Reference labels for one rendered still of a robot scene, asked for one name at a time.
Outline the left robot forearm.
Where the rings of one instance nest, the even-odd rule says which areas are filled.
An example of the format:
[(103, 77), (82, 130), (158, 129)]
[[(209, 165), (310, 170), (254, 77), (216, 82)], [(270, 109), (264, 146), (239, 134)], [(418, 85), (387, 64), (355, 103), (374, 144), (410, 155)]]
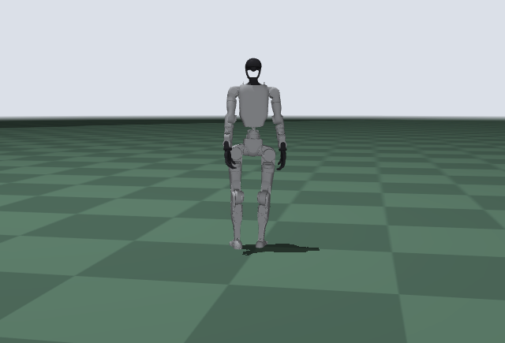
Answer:
[(229, 142), (229, 147), (232, 147), (232, 140), (233, 140), (233, 130), (234, 130), (234, 125), (232, 123), (228, 123), (228, 114), (225, 116), (225, 124), (224, 124), (224, 141), (223, 141), (223, 146), (224, 142), (228, 141)]

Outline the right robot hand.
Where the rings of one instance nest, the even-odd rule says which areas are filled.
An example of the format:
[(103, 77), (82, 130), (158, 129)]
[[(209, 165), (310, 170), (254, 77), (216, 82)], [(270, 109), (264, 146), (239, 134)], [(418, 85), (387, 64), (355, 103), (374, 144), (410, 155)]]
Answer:
[(277, 170), (281, 170), (286, 164), (286, 144), (282, 142), (280, 146), (281, 148), (279, 151), (281, 151), (281, 159), (279, 160), (278, 165), (281, 163), (281, 166)]

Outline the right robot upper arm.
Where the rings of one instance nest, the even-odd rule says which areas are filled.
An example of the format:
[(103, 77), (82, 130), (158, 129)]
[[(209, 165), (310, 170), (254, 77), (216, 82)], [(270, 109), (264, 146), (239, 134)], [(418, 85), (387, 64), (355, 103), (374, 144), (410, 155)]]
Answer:
[(281, 100), (278, 88), (268, 87), (269, 97), (271, 100), (271, 106), (273, 109), (274, 116), (272, 116), (272, 121), (275, 125), (282, 124), (281, 118)]

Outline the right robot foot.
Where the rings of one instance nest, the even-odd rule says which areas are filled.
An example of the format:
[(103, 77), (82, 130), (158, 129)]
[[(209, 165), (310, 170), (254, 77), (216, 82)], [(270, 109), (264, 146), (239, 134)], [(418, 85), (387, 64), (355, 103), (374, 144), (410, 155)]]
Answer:
[(256, 248), (263, 248), (265, 245), (267, 245), (267, 241), (264, 240), (264, 242), (262, 242), (262, 239), (260, 238), (259, 241), (256, 242)]

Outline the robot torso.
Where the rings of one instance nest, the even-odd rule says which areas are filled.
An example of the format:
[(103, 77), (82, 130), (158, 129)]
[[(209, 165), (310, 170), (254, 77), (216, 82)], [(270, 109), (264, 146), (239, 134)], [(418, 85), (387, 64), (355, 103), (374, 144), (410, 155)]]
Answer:
[(239, 89), (239, 115), (247, 130), (246, 138), (243, 139), (243, 155), (261, 156), (263, 140), (260, 138), (256, 127), (263, 127), (268, 114), (269, 90), (267, 85), (240, 85)]

